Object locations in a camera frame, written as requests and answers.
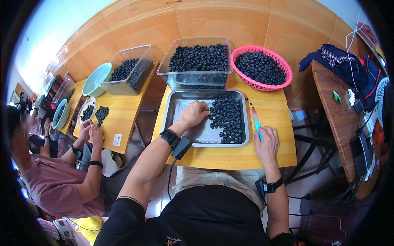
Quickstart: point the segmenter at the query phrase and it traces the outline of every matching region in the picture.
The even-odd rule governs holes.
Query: person
[[[35,134],[30,134],[30,119],[31,116],[28,113],[22,114],[20,123],[22,131],[29,137],[29,149],[30,152],[37,155],[43,155],[46,157],[57,158],[58,157],[58,143],[52,140],[49,136],[49,130],[52,127],[52,123],[49,118],[45,120],[44,124],[44,139]]]
[[[29,123],[29,129],[28,129],[28,133],[30,134],[34,134],[34,135],[43,135],[45,132],[43,131],[44,128],[43,126],[45,125],[45,121],[44,119],[41,119],[38,115],[38,105],[39,102],[35,101],[34,102],[34,109],[33,109],[33,113],[31,115],[31,117],[26,117],[26,121]]]
[[[132,165],[111,177],[102,175],[102,131],[91,120],[81,125],[80,136],[61,158],[29,154],[29,138],[22,131],[20,113],[7,106],[11,156],[32,200],[57,217],[108,216]],[[86,142],[92,141],[91,148]],[[75,153],[83,150],[82,170],[73,167]]]
[[[181,137],[188,128],[207,117],[208,110],[205,102],[195,101],[168,129]],[[256,154],[264,167],[267,183],[276,183],[281,179],[276,161],[277,131],[269,127],[258,131],[263,140],[260,141],[255,132]],[[160,136],[142,152],[113,204],[95,246],[294,245],[295,240],[289,233],[289,201],[284,184],[268,195],[265,233],[252,192],[241,192],[244,188],[230,175],[218,176],[220,180],[213,184],[214,179],[206,179],[205,171],[196,168],[195,173],[185,174],[189,169],[177,173],[175,188],[182,186],[182,182],[187,183],[187,188],[178,192],[175,189],[176,195],[160,216],[145,221],[152,185],[171,151],[169,143]]]

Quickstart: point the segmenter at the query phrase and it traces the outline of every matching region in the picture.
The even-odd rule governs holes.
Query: khaki pants
[[[247,196],[263,215],[264,202],[258,194],[255,182],[264,177],[263,169],[255,170],[214,170],[177,166],[177,182],[173,186],[176,193],[202,185],[223,185]]]

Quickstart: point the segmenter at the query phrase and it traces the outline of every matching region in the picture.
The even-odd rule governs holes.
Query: blue knife handle
[[[263,141],[263,136],[261,135],[261,133],[258,131],[258,129],[261,127],[260,121],[255,121],[255,127],[256,127],[256,131],[260,137],[260,141]]]

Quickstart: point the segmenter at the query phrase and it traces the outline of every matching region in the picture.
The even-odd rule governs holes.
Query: light blue bowl
[[[91,97],[98,97],[103,94],[105,91],[98,84],[109,81],[111,78],[111,69],[112,64],[109,62],[96,68],[85,81],[84,87],[82,88],[82,94]]]
[[[63,110],[63,112],[61,113],[61,117],[60,117],[60,119],[59,119],[59,122],[56,122],[56,119],[58,118],[58,115],[60,114],[60,108],[61,108],[63,105],[65,105],[65,106],[64,106],[64,110]],[[56,108],[55,115],[53,116],[52,128],[53,128],[53,129],[56,129],[56,128],[57,128],[57,129],[60,129],[60,128],[63,128],[64,125],[65,125],[66,122],[67,122],[67,119],[68,119],[68,117],[69,117],[69,114],[70,114],[70,106],[67,104],[67,99],[64,98],[64,99],[60,102],[60,104],[58,105],[58,107]]]

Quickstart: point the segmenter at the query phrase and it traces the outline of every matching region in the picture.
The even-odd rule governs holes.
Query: small green object
[[[340,104],[342,104],[342,98],[338,95],[338,93],[336,91],[333,91],[333,98],[336,102],[339,102]]]

